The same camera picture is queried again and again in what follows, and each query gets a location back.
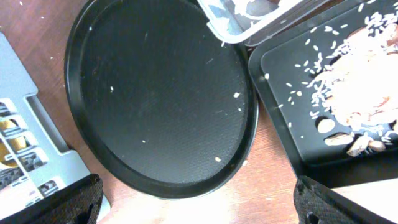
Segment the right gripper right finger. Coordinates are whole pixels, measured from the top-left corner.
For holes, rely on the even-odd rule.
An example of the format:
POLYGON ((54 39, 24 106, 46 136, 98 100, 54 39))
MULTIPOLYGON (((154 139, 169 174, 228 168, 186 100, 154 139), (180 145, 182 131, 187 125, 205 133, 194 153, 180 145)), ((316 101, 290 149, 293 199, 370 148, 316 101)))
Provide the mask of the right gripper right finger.
POLYGON ((300 224, 391 222, 307 176, 297 178, 294 206, 300 224))

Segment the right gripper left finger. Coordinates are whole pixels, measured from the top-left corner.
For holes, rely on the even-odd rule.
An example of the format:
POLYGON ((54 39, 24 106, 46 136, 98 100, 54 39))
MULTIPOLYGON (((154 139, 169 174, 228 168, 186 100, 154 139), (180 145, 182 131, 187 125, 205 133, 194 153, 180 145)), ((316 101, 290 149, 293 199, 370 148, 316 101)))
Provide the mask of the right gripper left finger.
POLYGON ((97 174, 90 174, 2 219, 1 224, 96 224, 103 196, 102 179, 97 174))

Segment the food scraps pile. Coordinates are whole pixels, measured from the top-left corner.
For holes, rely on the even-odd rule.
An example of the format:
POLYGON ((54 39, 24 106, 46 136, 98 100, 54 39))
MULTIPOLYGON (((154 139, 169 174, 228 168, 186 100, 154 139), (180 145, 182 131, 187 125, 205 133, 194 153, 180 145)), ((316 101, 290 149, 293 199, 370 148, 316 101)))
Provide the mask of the food scraps pile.
POLYGON ((316 135, 357 157, 385 151, 397 132, 397 11, 353 15, 310 30, 317 60, 301 68, 313 75, 302 85, 316 135))

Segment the yellow bowl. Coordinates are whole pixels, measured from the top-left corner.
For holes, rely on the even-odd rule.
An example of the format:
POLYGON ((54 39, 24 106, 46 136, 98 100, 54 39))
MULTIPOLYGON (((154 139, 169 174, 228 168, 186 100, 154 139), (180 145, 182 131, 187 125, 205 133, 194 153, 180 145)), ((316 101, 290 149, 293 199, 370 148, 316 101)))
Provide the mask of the yellow bowl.
MULTIPOLYGON (((7 131, 8 129, 16 128, 17 125, 13 120, 1 121, 1 129, 7 131)), ((24 136, 11 139, 9 144, 16 150, 19 151, 27 147, 27 142, 24 136)), ((6 161, 5 156, 9 154, 7 147, 1 142, 1 170, 11 169, 17 167, 16 162, 6 161)))

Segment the grey plastic dishwasher rack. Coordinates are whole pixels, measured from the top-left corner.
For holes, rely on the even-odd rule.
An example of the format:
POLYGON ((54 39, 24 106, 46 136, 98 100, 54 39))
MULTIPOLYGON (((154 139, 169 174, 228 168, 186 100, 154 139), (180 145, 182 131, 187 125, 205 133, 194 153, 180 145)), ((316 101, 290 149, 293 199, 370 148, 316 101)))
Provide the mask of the grey plastic dishwasher rack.
MULTIPOLYGON (((6 161, 17 167, 1 170, 1 220, 37 204, 92 174, 80 155, 68 148, 37 97, 38 88, 5 35, 1 36, 1 121, 17 127, 3 131, 6 161), (16 151, 11 139, 24 136, 27 147, 16 151)), ((97 222, 111 211, 103 196, 97 222)))

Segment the clear plastic waste bin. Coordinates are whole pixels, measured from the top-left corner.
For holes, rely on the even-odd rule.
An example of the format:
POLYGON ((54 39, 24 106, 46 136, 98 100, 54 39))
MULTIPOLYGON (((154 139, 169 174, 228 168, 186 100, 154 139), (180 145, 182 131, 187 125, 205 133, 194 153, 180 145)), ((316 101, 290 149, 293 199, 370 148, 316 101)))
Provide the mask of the clear plastic waste bin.
POLYGON ((328 0, 198 0, 209 19, 207 26, 228 44, 258 45, 328 0))

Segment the round black serving tray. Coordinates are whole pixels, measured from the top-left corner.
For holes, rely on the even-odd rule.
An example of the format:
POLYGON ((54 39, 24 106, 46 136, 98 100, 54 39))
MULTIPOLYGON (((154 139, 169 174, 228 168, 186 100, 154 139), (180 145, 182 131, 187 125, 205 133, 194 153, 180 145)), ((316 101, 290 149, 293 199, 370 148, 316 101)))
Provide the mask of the round black serving tray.
POLYGON ((65 51, 74 122, 131 188, 198 197, 229 181, 254 142, 257 96, 240 44, 222 45, 196 1, 88 1, 65 51))

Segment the black rectangular tray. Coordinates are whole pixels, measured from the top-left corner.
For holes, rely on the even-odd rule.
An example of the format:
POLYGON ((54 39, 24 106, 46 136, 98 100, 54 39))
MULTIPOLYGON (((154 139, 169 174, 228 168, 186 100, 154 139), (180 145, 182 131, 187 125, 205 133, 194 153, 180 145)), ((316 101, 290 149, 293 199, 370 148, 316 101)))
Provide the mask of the black rectangular tray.
POLYGON ((397 13, 397 2, 343 1, 263 42, 249 59, 249 73, 296 175, 329 187, 344 187, 397 177, 397 136, 386 152, 358 157, 346 146, 327 146, 318 122, 329 117, 315 103, 318 87, 310 82, 315 63, 332 63, 332 53, 354 30, 377 14, 397 13))

